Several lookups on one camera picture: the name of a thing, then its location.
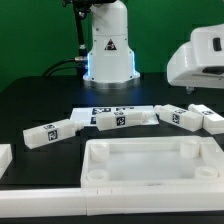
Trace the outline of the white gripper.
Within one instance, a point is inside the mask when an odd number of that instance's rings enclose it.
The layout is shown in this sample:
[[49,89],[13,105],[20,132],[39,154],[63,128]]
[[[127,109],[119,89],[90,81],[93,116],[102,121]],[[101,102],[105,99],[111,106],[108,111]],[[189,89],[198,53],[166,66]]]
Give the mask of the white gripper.
[[167,80],[187,94],[194,87],[224,89],[224,24],[194,29],[169,60]]

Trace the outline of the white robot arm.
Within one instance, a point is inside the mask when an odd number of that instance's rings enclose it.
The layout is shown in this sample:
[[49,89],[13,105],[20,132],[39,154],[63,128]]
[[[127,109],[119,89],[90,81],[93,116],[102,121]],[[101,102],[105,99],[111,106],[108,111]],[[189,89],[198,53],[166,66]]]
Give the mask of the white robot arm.
[[[120,0],[93,3],[93,46],[87,54],[84,84],[101,89],[139,82],[135,55],[128,45],[127,8]],[[167,64],[167,81],[192,91],[224,89],[224,24],[197,28]]]

